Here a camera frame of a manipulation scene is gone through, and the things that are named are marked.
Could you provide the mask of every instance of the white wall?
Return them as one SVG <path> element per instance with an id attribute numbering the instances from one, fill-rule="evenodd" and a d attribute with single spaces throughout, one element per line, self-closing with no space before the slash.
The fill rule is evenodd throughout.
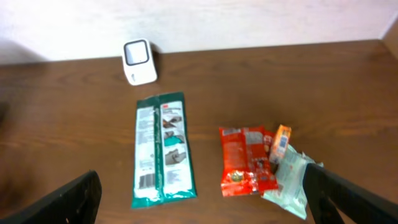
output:
<path id="1" fill-rule="evenodd" d="M 378 39 L 398 0 L 0 0 L 0 63 Z"/>

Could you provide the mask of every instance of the wooden table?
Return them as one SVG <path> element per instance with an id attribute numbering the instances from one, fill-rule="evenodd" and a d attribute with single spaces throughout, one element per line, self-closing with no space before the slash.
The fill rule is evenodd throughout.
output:
<path id="1" fill-rule="evenodd" d="M 97 223 L 303 223 L 257 195 L 221 196 L 218 127 L 281 123 L 298 151 L 396 203 L 397 84 L 376 40 L 161 55 L 159 79 L 135 87 L 121 58 L 2 67 L 0 217 L 94 169 Z M 171 91 L 185 94 L 198 198 L 131 210 L 136 101 Z"/>

